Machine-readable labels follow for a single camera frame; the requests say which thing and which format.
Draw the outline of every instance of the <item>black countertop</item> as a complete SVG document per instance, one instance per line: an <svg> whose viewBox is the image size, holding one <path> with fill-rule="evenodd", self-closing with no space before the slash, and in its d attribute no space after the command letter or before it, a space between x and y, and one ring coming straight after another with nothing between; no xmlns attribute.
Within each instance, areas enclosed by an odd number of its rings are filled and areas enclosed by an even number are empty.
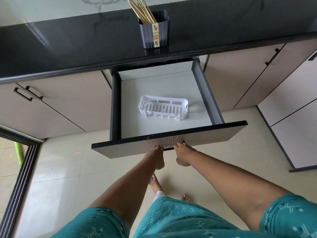
<svg viewBox="0 0 317 238"><path fill-rule="evenodd" d="M131 9L0 28L0 82L143 64L317 37L317 0L190 0L170 16L170 45L142 47Z"/></svg>

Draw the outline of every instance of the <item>open drawer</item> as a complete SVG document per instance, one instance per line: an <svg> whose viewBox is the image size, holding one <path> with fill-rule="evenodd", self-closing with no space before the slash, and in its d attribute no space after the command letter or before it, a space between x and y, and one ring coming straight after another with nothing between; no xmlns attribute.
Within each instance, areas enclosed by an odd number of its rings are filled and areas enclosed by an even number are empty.
<svg viewBox="0 0 317 238"><path fill-rule="evenodd" d="M225 123L198 60L114 71L110 141L91 148L111 159L147 153L156 145L200 145L228 141L246 121ZM138 105L143 95L188 100L184 120L146 117Z"/></svg>

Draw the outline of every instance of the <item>white marble wall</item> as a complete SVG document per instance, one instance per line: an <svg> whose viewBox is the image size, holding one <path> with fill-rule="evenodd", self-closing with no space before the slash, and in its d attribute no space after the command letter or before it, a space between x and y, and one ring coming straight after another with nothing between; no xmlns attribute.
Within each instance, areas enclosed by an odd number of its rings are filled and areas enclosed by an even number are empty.
<svg viewBox="0 0 317 238"><path fill-rule="evenodd" d="M183 0L145 1L150 6ZM127 8L127 0L0 0L0 27Z"/></svg>

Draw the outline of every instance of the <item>label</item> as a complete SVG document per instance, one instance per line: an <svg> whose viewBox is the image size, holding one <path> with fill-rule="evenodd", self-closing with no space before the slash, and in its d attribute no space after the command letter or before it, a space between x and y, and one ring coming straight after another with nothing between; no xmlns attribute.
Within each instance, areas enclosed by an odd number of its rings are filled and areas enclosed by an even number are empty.
<svg viewBox="0 0 317 238"><path fill-rule="evenodd" d="M154 47L159 47L159 24L152 24Z"/></svg>

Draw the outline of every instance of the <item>teal clothing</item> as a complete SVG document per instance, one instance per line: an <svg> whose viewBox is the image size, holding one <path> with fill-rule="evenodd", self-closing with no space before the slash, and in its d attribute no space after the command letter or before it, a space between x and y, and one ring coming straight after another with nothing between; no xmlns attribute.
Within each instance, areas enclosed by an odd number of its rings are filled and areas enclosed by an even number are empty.
<svg viewBox="0 0 317 238"><path fill-rule="evenodd" d="M134 237L317 237L317 204L297 195L275 200L264 212L260 231L240 230L199 205L160 197L141 220ZM104 207L85 209L52 238L127 237L121 219Z"/></svg>

